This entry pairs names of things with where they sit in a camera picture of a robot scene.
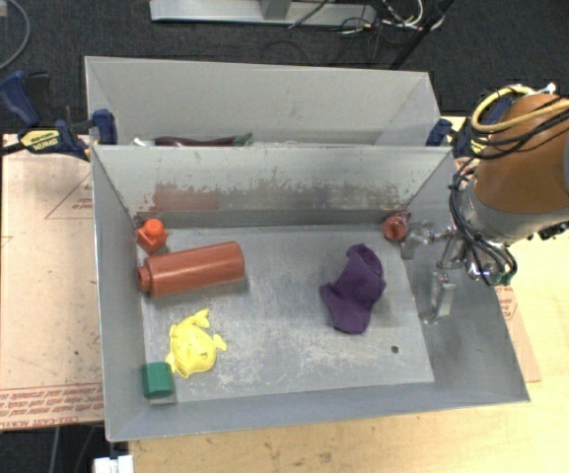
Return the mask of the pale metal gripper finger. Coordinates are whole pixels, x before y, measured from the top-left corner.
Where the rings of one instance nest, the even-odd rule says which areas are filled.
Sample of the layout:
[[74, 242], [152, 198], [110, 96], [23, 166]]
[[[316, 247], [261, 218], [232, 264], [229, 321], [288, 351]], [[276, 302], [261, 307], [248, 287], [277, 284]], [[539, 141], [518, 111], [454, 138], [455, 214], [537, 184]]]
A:
[[429, 306], [420, 313], [425, 324], [433, 324], [451, 314], [457, 284], [447, 272], [433, 272], [429, 292]]
[[432, 222], [410, 224], [405, 239], [400, 243], [400, 256], [402, 260], [412, 260], [416, 249], [446, 240], [450, 236], [448, 227], [440, 228]]

